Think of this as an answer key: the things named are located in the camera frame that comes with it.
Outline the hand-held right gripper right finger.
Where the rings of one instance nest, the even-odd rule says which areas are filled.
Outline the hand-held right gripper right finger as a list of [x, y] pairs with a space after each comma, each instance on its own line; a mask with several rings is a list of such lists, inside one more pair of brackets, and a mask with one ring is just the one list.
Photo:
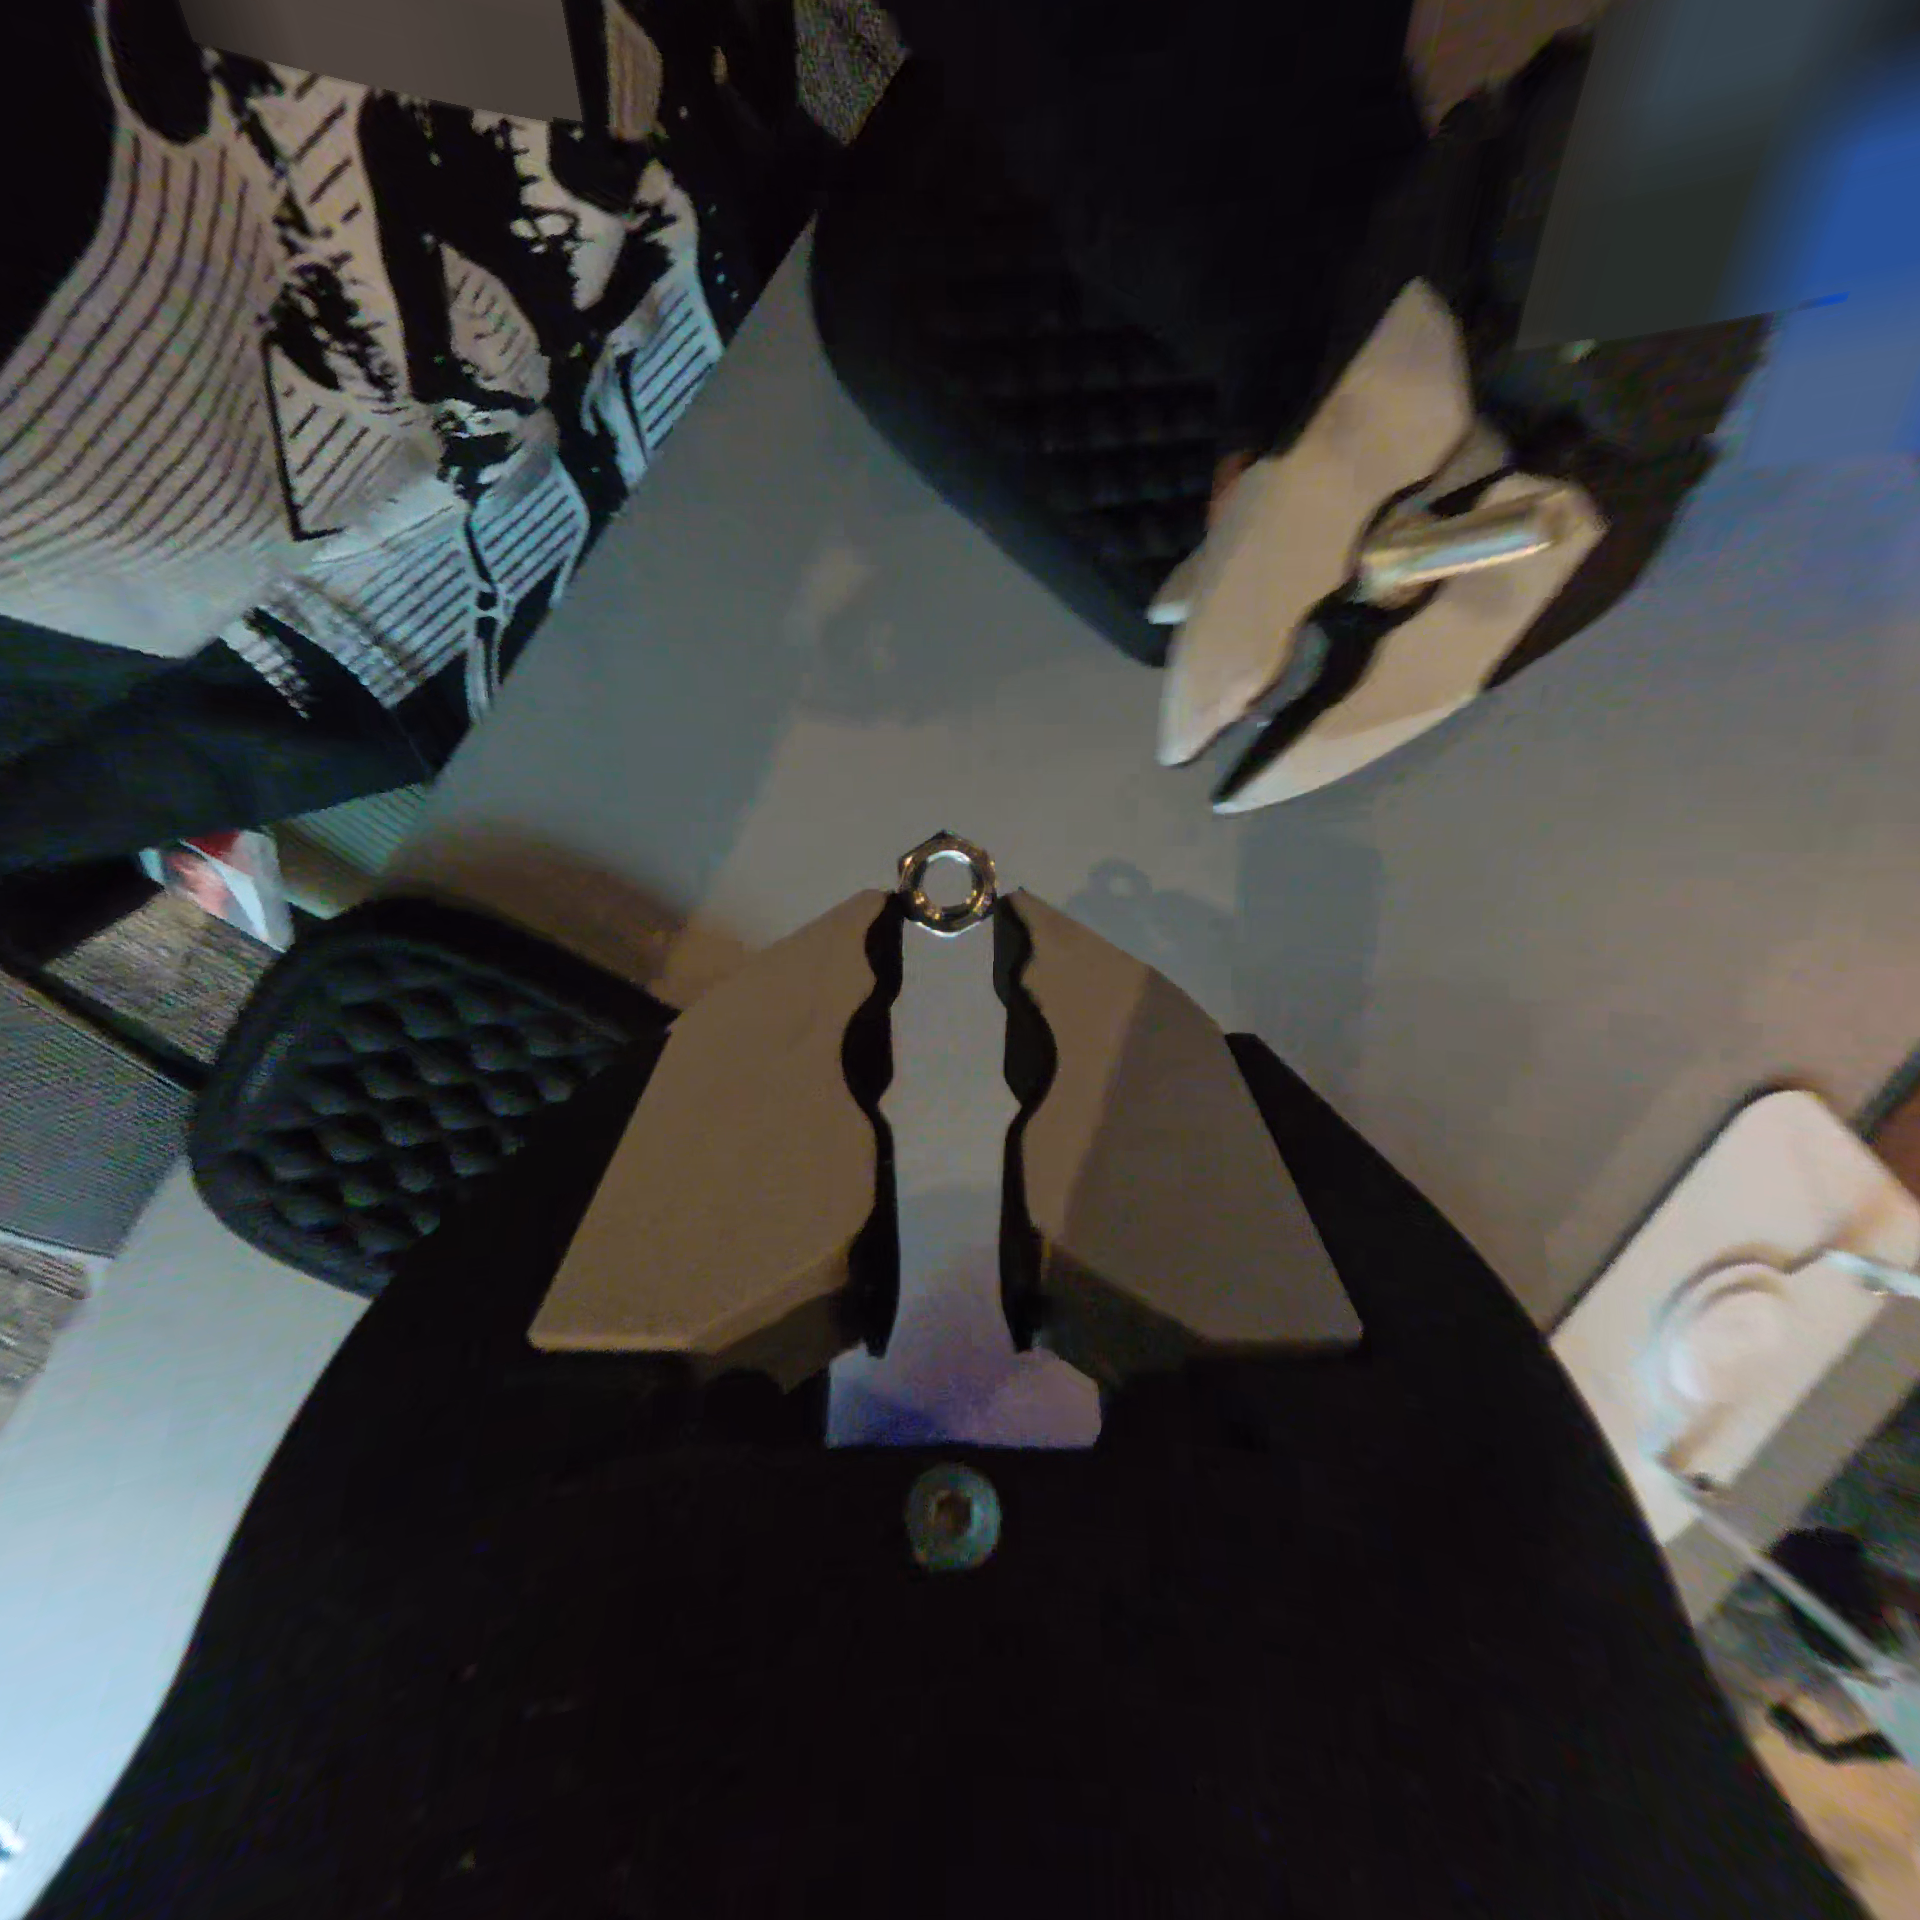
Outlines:
[[1347, 1354], [1361, 1314], [1228, 1034], [1026, 890], [996, 906], [998, 1300], [1018, 1348]]

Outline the person's left forearm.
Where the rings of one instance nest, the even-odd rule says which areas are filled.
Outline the person's left forearm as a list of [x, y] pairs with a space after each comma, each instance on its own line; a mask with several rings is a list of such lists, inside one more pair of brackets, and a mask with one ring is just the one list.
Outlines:
[[905, 370], [881, 317], [923, 196], [903, 115], [1058, 235], [1084, 286], [1215, 386], [1222, 449], [1290, 443], [1329, 379], [1377, 210], [1427, 143], [1410, 2], [893, 2], [903, 63], [813, 229], [813, 325], [865, 409]]

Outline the blue plastic bin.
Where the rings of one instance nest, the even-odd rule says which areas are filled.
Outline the blue plastic bin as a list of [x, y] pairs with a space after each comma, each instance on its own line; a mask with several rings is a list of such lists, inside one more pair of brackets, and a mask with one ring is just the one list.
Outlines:
[[1823, 5], [1827, 63], [1791, 133], [1765, 218], [1765, 306], [1916, 290], [1917, 5]]

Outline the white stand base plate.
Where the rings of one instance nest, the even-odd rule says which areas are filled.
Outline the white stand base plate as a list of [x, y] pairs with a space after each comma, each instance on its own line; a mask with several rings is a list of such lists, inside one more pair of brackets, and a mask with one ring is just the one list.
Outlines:
[[[1603, 1429], [1660, 1543], [1694, 1523], [1652, 1452], [1687, 1425], [1652, 1355], [1665, 1308], [1719, 1265], [1801, 1265], [1835, 1246], [1916, 1276], [1916, 1197], [1818, 1095], [1742, 1106], [1645, 1213], [1551, 1332], [1551, 1351]], [[1821, 1277], [1796, 1305], [1799, 1354], [1757, 1410], [1719, 1431], [1698, 1468], [1726, 1495], [1779, 1505], [1821, 1484], [1916, 1389], [1916, 1300]]]

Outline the black printed t-shirt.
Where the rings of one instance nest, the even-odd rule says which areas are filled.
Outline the black printed t-shirt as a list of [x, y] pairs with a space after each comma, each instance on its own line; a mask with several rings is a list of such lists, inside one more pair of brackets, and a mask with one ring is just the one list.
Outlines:
[[5, 5], [5, 879], [433, 782], [747, 299], [698, 5], [583, 113]]

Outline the grey mesh chair seat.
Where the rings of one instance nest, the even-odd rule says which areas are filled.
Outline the grey mesh chair seat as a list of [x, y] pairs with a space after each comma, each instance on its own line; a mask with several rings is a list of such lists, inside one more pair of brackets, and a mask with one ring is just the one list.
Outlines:
[[109, 1260], [181, 1162], [205, 1069], [35, 924], [5, 918], [3, 953], [3, 1229]]

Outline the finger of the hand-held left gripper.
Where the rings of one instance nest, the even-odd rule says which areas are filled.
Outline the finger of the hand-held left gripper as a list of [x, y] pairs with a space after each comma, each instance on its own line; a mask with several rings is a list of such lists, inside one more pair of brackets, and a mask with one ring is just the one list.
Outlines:
[[1361, 604], [1350, 582], [1314, 610], [1311, 673], [1297, 675], [1287, 700], [1263, 698], [1215, 810], [1266, 810], [1355, 778], [1479, 700], [1604, 534], [1587, 492], [1569, 487], [1588, 501], [1590, 529], [1564, 548], [1458, 575], [1395, 609]]
[[1461, 511], [1502, 466], [1453, 310], [1427, 282], [1406, 283], [1298, 436], [1220, 487], [1199, 546], [1164, 582], [1159, 764], [1235, 739], [1241, 755], [1263, 698], [1287, 700], [1311, 673], [1307, 620], [1353, 582], [1367, 532], [1401, 510]]

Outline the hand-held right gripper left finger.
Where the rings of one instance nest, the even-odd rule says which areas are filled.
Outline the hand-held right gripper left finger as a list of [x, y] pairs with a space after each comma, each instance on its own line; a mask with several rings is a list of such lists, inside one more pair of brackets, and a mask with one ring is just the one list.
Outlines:
[[862, 891], [681, 1012], [527, 1327], [542, 1354], [809, 1380], [898, 1313], [900, 902]]

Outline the silver hex nut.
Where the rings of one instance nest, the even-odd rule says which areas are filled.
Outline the silver hex nut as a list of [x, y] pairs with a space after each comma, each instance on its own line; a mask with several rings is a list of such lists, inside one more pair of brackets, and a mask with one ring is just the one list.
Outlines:
[[[957, 893], [951, 899], [932, 884], [942, 874], [957, 877]], [[900, 855], [895, 895], [903, 914], [923, 932], [955, 939], [996, 910], [996, 867], [993, 855], [967, 836], [934, 833]]]

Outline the silver hex bolt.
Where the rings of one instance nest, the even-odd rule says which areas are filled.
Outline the silver hex bolt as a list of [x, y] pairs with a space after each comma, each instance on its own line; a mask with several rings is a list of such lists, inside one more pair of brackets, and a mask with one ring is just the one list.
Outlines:
[[1574, 487], [1530, 476], [1502, 479], [1461, 511], [1391, 511], [1357, 546], [1353, 595], [1364, 606], [1395, 609], [1458, 575], [1564, 548], [1590, 521]]

